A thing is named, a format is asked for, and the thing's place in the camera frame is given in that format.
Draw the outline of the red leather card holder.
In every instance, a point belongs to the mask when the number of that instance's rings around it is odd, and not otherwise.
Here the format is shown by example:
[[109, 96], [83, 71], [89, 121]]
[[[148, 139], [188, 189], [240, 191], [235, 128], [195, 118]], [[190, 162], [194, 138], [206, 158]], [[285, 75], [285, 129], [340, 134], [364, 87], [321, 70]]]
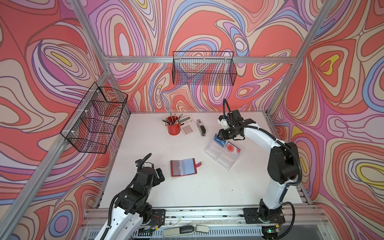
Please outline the red leather card holder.
[[201, 162], [196, 163], [194, 158], [185, 160], [172, 160], [170, 164], [172, 177], [195, 175], [198, 173], [197, 168], [202, 165]]

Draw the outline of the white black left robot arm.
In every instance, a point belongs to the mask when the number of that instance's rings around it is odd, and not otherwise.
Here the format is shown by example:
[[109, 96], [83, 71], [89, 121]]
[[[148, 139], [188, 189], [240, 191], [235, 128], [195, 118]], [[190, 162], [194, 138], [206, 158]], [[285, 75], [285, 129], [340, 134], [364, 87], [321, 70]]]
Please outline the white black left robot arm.
[[153, 187], [165, 181], [160, 168], [145, 166], [152, 156], [147, 154], [136, 161], [136, 174], [128, 186], [116, 194], [108, 209], [108, 218], [96, 240], [129, 240], [142, 224], [152, 216], [152, 205], [147, 202]]

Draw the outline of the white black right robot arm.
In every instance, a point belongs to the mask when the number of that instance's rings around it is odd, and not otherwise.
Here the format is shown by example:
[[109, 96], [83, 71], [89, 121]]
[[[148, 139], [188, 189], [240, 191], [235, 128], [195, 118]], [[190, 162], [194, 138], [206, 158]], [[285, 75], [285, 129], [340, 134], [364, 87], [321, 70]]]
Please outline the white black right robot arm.
[[254, 120], [244, 119], [238, 110], [219, 116], [218, 123], [222, 126], [218, 132], [220, 140], [237, 141], [240, 136], [241, 141], [250, 139], [269, 154], [267, 172], [271, 179], [266, 194], [260, 200], [257, 210], [252, 212], [244, 209], [246, 221], [256, 218], [264, 224], [274, 221], [284, 223], [284, 197], [289, 187], [298, 186], [302, 182], [303, 176], [296, 144], [278, 140]]

